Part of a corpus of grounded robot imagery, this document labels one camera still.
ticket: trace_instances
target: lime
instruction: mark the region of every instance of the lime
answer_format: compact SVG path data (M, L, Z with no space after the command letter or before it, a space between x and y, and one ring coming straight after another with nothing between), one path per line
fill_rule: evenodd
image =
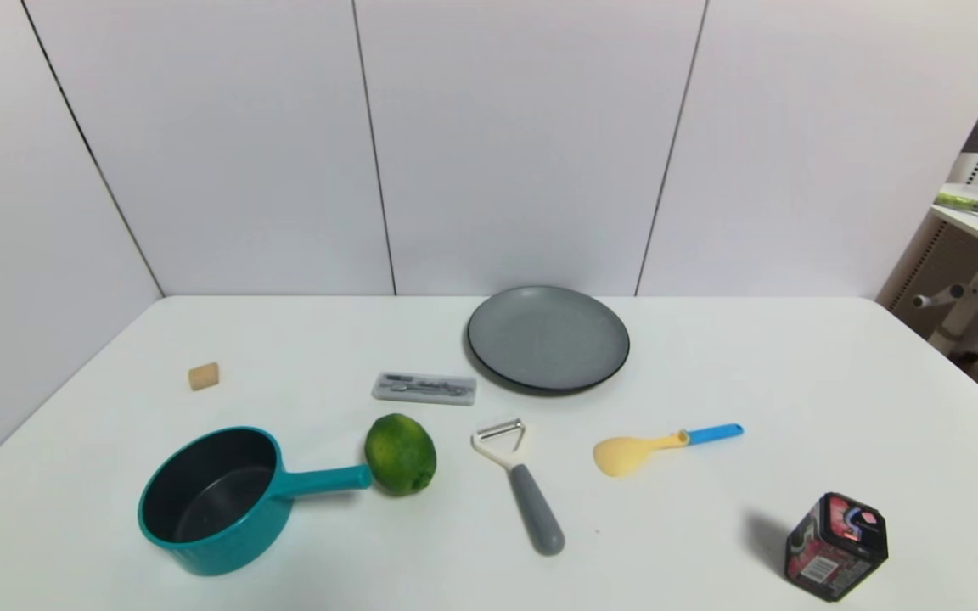
M376 483L393 495L412 495L436 472L436 448L422 425L402 414L385 415L368 430L364 456Z

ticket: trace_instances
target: gray plate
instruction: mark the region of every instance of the gray plate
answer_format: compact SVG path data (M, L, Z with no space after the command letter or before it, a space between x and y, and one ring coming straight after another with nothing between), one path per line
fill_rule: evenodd
M466 337L485 367L539 390L582 390L620 370L628 330L600 301L574 290L528 286L474 310Z

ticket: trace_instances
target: gray peeler handle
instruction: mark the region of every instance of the gray peeler handle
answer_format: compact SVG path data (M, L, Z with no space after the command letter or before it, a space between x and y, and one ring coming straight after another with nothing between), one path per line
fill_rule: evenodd
M538 484L525 464L517 464L508 471L512 482L515 502L520 506L527 534L535 549L543 556L556 556L564 549L564 533L556 523L554 510L546 503L546 497L538 489Z

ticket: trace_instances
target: teal saucepan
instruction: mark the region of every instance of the teal saucepan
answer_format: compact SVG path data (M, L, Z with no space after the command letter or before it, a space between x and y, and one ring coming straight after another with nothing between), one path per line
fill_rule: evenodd
M138 525L187 571L220 575L267 551L297 496L371 484L365 464L289 473L265 430L222 429L160 465L138 503Z

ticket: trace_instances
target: green object on shelf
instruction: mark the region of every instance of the green object on shelf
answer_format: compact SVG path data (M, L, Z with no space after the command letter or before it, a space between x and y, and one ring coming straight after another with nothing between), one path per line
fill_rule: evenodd
M952 208L954 210L963 210L965 212L978 212L978 201L972 198L954 196L950 193L939 193L938 197L935 197L935 205L943 206L943 208Z

